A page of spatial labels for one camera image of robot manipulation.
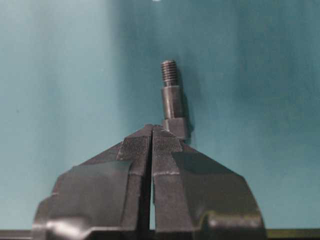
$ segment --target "threaded bolt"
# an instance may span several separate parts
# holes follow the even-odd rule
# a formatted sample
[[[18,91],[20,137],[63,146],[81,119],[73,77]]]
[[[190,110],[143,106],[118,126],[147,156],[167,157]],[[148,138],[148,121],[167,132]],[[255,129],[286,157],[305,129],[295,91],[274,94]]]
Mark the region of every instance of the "threaded bolt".
[[[161,64],[164,86],[178,85],[177,66],[174,60],[166,60]]]

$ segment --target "bolt thread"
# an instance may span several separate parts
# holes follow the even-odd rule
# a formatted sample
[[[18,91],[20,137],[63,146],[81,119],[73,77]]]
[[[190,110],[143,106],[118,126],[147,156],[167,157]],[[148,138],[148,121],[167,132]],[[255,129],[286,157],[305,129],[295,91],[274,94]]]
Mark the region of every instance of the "bolt thread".
[[[177,66],[174,60],[166,60],[161,64],[164,86],[178,85]]]

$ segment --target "teal background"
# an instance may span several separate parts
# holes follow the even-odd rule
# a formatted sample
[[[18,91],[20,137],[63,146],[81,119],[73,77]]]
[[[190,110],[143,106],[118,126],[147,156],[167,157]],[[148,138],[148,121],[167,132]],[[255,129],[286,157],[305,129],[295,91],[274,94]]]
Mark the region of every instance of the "teal background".
[[[58,175],[163,118],[248,181],[267,228],[320,227],[320,1],[0,0],[0,229]]]

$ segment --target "metal surface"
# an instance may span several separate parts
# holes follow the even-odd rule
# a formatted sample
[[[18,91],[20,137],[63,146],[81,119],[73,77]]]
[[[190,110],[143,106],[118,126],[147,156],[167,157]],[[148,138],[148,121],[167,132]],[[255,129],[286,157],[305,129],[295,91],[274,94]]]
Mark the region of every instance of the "metal surface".
[[[149,230],[151,133],[146,125],[61,175],[38,206],[32,238],[143,237]]]
[[[151,177],[155,232],[150,232]],[[265,239],[245,180],[159,125],[61,175],[37,209],[33,240]]]
[[[177,66],[174,60],[166,60],[161,64],[164,87],[162,103],[163,127],[180,139],[189,138],[188,122],[184,113],[182,90],[177,80]]]
[[[272,240],[320,240],[320,229],[267,229],[267,239]],[[142,240],[155,240],[155,232]],[[0,230],[0,240],[32,240],[30,230]]]
[[[244,178],[155,126],[152,134],[158,239],[266,239]]]

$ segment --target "metal part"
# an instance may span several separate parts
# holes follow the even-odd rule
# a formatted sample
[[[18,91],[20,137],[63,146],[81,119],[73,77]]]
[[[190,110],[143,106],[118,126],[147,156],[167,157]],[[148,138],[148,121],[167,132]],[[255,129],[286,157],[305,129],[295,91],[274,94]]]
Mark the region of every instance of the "metal part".
[[[245,179],[159,126],[152,133],[155,238],[263,240]]]
[[[164,120],[163,127],[179,139],[188,139],[188,122],[184,113],[181,87],[177,81],[177,66],[174,60],[166,60],[161,64],[164,87],[162,103]]]
[[[62,174],[37,208],[33,240],[143,238],[150,221],[152,128]]]

